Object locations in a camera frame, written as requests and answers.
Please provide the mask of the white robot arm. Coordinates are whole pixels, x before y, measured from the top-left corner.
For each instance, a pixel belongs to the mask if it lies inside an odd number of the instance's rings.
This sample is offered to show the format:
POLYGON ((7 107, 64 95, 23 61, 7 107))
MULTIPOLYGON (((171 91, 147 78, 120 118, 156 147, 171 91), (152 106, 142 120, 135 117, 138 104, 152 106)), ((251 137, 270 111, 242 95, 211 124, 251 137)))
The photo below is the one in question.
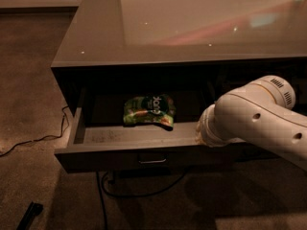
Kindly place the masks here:
POLYGON ((307 117, 292 111, 295 91, 265 76, 223 94, 201 114, 196 142, 210 148, 247 142, 307 171, 307 117))

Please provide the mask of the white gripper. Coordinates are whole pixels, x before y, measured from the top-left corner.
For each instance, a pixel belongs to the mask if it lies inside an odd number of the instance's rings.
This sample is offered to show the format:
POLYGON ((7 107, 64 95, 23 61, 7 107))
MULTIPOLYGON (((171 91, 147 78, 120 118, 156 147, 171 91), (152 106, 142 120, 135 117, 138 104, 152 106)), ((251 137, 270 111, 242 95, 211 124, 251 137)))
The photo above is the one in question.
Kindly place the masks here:
POLYGON ((215 105, 211 104, 202 112, 196 126, 196 143, 210 148, 224 147, 227 141, 214 132, 214 107, 215 105))

